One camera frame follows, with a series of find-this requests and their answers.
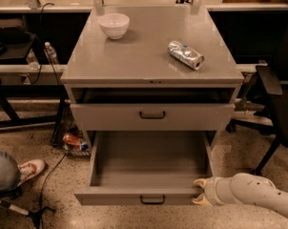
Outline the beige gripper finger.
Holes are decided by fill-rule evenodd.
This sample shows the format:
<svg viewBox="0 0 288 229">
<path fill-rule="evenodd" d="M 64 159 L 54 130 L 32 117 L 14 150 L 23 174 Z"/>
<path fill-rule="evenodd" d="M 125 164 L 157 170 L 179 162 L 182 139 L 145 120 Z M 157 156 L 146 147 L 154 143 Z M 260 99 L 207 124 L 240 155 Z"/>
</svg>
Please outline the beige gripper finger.
<svg viewBox="0 0 288 229">
<path fill-rule="evenodd" d="M 200 187 L 201 189 L 205 189 L 208 183 L 208 178 L 198 178 L 193 182 L 195 187 Z"/>
<path fill-rule="evenodd" d="M 199 195 L 197 198 L 192 198 L 192 202 L 196 205 L 202 205 L 202 206 L 210 206 L 210 201 L 203 195 Z"/>
</svg>

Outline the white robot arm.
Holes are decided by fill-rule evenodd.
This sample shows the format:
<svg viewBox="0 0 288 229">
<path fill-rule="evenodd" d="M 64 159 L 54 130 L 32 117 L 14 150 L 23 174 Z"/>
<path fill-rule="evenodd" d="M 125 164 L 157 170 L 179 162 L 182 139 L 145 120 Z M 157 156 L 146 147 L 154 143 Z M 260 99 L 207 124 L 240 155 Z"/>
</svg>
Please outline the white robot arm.
<svg viewBox="0 0 288 229">
<path fill-rule="evenodd" d="M 199 178 L 193 185 L 203 190 L 199 196 L 192 198 L 196 205 L 255 205 L 288 219 L 288 192 L 279 190 L 266 177 L 238 173 L 232 177 Z"/>
</svg>

